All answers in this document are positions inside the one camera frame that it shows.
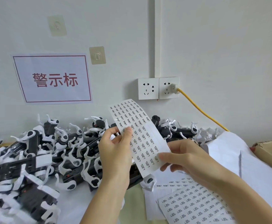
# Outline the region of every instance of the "hand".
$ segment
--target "hand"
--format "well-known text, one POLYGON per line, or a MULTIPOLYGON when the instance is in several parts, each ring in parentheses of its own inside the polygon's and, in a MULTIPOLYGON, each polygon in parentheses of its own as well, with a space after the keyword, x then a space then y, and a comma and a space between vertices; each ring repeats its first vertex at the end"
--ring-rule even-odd
POLYGON ((111 135, 116 132, 119 132, 117 127, 107 129, 99 143, 100 159, 103 167, 102 180, 116 181, 119 184, 123 184, 125 189, 127 189, 132 165, 130 150, 132 128, 127 127, 123 135, 110 140, 111 135))
POLYGON ((231 171, 221 166, 192 140, 183 139, 168 143, 172 153, 159 153, 162 161, 166 162, 160 170, 164 171, 170 164, 171 172, 183 170, 199 184, 212 191, 218 188, 231 175, 231 171))

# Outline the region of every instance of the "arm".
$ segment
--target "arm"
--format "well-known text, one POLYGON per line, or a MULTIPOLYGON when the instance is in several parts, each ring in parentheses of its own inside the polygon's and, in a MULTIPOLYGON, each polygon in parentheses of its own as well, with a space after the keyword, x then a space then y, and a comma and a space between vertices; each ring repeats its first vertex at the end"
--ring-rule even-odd
POLYGON ((217 163, 193 141, 173 141, 168 146, 172 153, 159 154, 160 159, 167 162, 160 168, 161 171, 172 164, 172 172, 183 170, 201 185, 217 192, 239 224, 272 223, 269 204, 239 176, 217 163))
POLYGON ((119 132, 117 127, 107 129, 99 143, 103 177, 80 224, 117 223, 123 198, 129 186, 132 129, 126 128, 123 136, 119 135, 111 141, 111 135, 116 132, 119 132))

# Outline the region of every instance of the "power socket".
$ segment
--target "power socket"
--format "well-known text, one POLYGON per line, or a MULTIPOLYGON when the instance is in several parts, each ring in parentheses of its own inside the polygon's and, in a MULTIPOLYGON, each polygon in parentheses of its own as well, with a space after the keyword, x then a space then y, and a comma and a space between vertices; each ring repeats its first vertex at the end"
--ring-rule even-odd
POLYGON ((179 94, 175 94, 173 84, 180 84, 179 77, 159 78, 159 99, 178 98, 179 94))
POLYGON ((138 99, 159 98, 159 78, 138 79, 138 99))

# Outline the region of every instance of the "white wall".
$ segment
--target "white wall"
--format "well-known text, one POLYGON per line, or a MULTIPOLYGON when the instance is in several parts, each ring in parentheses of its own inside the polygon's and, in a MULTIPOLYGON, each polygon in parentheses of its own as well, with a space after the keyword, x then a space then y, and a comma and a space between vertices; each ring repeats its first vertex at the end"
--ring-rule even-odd
MULTIPOLYGON (((107 104, 137 100, 137 78, 153 75, 152 0, 0 0, 0 134, 34 127, 45 114, 83 126, 111 122, 107 104), (67 37, 51 37, 47 16, 64 17, 67 37), (91 65, 104 46, 107 64, 91 65), (27 105, 11 54, 87 53, 94 102, 27 105)), ((272 0, 162 0, 161 76, 179 76, 189 96, 250 145, 272 139, 272 0)), ((185 98, 139 101, 149 115, 216 127, 185 98)))

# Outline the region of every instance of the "person's left hand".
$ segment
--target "person's left hand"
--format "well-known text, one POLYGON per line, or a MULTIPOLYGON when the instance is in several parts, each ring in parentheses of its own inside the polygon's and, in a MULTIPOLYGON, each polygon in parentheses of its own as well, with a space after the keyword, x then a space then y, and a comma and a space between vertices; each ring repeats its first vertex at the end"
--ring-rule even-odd
POLYGON ((99 143, 100 159, 103 167, 104 181, 115 180, 123 184, 125 189, 129 186, 132 154, 130 141, 132 128, 127 127, 123 135, 110 140, 112 134, 119 132, 117 127, 107 129, 99 143))

